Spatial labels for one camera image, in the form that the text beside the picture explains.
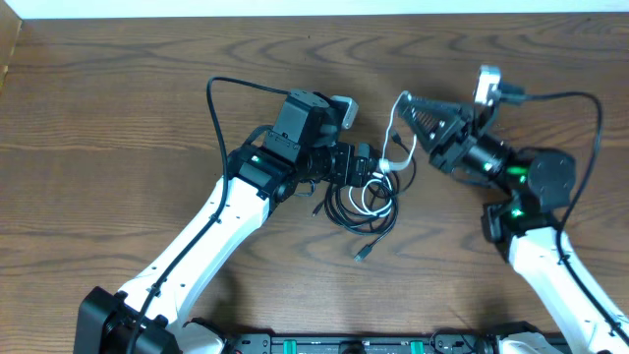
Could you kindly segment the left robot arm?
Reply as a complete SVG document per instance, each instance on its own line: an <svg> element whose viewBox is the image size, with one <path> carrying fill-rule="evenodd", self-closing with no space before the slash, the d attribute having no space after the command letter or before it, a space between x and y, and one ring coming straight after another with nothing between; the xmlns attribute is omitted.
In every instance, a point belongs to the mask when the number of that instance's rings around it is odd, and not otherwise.
<svg viewBox="0 0 629 354"><path fill-rule="evenodd" d="M299 184L363 187L377 167L367 144L339 140L358 112L350 97L293 89L278 118L229 153L226 172L166 250L116 293L82 301L76 353L220 353L225 341L190 312L239 245Z"/></svg>

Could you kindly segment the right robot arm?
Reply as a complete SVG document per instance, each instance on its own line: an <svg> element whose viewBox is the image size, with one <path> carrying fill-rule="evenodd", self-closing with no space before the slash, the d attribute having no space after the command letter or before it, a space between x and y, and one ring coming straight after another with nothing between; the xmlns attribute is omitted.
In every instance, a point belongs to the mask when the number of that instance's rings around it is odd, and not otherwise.
<svg viewBox="0 0 629 354"><path fill-rule="evenodd" d="M507 200L483 206L482 228L505 261L535 291L574 353L625 353L628 320L588 272L565 231L561 208L571 213L587 183L576 179L569 153L547 147L515 149L489 129L505 94L470 104L413 96L404 91L393 106L412 130L429 163L445 174L462 169L502 190Z"/></svg>

